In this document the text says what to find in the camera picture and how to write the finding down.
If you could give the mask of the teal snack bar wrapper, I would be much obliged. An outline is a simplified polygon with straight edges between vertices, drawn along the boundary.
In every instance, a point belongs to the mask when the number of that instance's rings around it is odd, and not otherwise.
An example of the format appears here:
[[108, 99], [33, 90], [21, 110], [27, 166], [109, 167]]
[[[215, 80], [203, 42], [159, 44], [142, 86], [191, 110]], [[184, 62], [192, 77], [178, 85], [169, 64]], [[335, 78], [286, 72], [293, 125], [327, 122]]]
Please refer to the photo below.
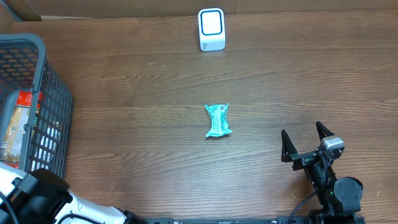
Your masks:
[[207, 138], [218, 138], [233, 132], [228, 124], [229, 103], [225, 105], [205, 105], [205, 109], [211, 121], [210, 130], [206, 134]]

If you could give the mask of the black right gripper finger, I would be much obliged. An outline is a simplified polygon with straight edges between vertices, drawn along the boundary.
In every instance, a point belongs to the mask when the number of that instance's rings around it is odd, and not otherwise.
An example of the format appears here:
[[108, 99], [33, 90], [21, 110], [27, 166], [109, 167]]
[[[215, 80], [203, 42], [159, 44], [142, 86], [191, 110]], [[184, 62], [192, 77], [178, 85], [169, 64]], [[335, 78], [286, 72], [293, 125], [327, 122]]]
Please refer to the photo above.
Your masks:
[[282, 139], [281, 161], [292, 162], [294, 160], [294, 157], [297, 156], [298, 153], [289, 135], [287, 134], [287, 131], [284, 129], [281, 131], [281, 139]]
[[334, 133], [327, 129], [320, 121], [317, 121], [315, 124], [320, 140], [334, 135]]

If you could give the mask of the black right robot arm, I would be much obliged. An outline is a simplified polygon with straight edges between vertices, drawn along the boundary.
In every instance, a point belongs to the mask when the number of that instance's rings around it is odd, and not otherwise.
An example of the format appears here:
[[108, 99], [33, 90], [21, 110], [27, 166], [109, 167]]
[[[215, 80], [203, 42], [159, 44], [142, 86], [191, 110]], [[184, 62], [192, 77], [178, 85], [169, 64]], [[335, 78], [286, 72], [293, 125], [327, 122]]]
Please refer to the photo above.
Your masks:
[[[334, 161], [341, 157], [345, 142], [316, 122], [320, 145], [311, 152], [299, 154], [286, 130], [281, 131], [281, 161], [292, 163], [292, 169], [304, 170], [312, 183], [314, 192], [303, 199], [286, 217], [280, 217], [280, 223], [364, 223], [363, 217], [357, 217], [361, 210], [363, 184], [354, 177], [337, 178], [332, 169]], [[316, 196], [320, 209], [309, 211], [307, 216], [297, 217], [298, 209]]]

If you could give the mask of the orange pasta package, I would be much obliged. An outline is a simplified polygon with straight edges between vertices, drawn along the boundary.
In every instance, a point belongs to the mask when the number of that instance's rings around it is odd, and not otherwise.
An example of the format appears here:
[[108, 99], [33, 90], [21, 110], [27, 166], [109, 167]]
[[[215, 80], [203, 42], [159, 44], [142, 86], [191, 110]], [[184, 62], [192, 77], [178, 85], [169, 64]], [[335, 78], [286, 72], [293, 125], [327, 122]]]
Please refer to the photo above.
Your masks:
[[25, 125], [29, 119], [32, 93], [13, 91], [6, 99], [1, 113], [1, 162], [19, 167]]

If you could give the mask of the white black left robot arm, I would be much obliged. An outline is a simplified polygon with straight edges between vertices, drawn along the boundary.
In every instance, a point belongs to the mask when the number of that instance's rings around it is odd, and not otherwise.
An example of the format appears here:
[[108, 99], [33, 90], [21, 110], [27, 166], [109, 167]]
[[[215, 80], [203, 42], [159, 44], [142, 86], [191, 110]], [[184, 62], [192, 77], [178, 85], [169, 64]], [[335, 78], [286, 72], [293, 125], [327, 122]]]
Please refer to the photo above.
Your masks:
[[76, 196], [69, 184], [47, 169], [25, 172], [1, 163], [1, 223], [147, 224], [116, 207]]

